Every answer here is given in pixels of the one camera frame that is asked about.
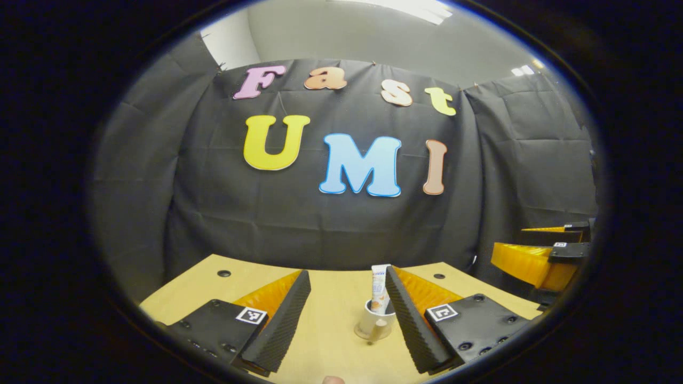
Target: wooden table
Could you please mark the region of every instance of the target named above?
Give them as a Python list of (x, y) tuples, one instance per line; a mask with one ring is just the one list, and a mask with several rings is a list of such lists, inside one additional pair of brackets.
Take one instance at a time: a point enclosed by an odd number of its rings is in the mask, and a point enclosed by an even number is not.
[[(220, 277), (217, 273), (221, 270), (232, 274)], [(463, 297), (482, 293), (527, 319), (541, 314), (537, 303), (489, 286), (443, 262), (405, 270)], [(235, 301), (294, 271), (211, 255), (157, 290), (140, 307), (152, 319), (170, 325), (211, 299)], [(445, 278), (436, 279), (435, 273)], [(311, 294), (294, 339), (279, 371), (267, 380), (321, 384), (331, 375), (343, 378), (346, 384), (412, 384), (433, 377), (415, 369), (398, 322), (389, 336), (373, 345), (354, 333), (363, 305), (372, 294), (370, 270), (309, 270), (309, 276)]]

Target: finger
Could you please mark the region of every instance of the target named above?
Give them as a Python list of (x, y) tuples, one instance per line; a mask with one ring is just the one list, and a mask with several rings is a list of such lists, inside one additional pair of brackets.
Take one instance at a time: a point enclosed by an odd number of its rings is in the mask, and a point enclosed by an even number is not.
[(340, 377), (336, 376), (325, 376), (325, 378), (322, 380), (322, 384), (345, 384), (344, 380)]

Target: black bracket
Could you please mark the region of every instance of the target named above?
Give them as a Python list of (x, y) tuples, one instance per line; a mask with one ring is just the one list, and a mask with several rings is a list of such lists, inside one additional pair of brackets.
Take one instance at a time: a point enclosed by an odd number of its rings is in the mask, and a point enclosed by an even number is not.
[(555, 304), (559, 295), (560, 292), (554, 290), (534, 289), (530, 294), (529, 300), (539, 303), (537, 310), (544, 312)]
[(590, 243), (555, 243), (548, 262), (580, 264), (588, 256)]
[(167, 329), (186, 349), (223, 369), (268, 377), (287, 354), (310, 292), (308, 271), (301, 271), (270, 322), (265, 311), (214, 299)]
[(579, 241), (581, 241), (581, 231), (519, 231), (514, 243), (531, 247), (552, 247), (555, 243), (578, 243)]
[(171, 336), (192, 353), (221, 368), (235, 366), (268, 376), (270, 372), (242, 362), (242, 352), (268, 321), (265, 311), (221, 300), (211, 300), (167, 328)]
[(387, 268), (386, 285), (419, 373), (435, 374), (461, 366), (529, 322), (482, 294), (437, 305), (420, 314), (393, 267)]
[(573, 223), (567, 223), (564, 225), (565, 231), (581, 232), (583, 234), (581, 237), (581, 241), (584, 243), (587, 243), (591, 240), (591, 229), (592, 229), (591, 220), (575, 221)]
[(492, 350), (529, 323), (482, 294), (429, 308), (425, 317), (462, 364)]

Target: screw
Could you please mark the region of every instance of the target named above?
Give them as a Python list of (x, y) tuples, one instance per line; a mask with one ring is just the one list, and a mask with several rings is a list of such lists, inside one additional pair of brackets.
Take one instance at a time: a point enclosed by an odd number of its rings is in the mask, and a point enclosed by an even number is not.
[(237, 352), (237, 348), (235, 348), (235, 347), (233, 347), (232, 345), (227, 344), (227, 343), (222, 343), (222, 344), (221, 344), (221, 348), (225, 349), (226, 351), (228, 351), (228, 352), (230, 352), (230, 353), (235, 353), (235, 352)]

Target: ceiling light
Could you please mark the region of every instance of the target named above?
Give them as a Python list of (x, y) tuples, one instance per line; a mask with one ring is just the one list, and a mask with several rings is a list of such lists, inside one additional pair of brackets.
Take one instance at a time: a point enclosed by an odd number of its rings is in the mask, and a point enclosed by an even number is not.
[(364, 3), (378, 5), (380, 7), (391, 8), (419, 17), (432, 24), (439, 25), (452, 13), (446, 9), (446, 5), (437, 0), (327, 0), (345, 1), (348, 3)]
[(545, 68), (545, 65), (539, 59), (533, 59), (531, 63), (538, 69)]
[(524, 71), (524, 73), (526, 73), (526, 74), (533, 74), (533, 69), (531, 69), (531, 67), (529, 67), (529, 66), (523, 66), (523, 67), (520, 68), (520, 69), (521, 69), (522, 71)]

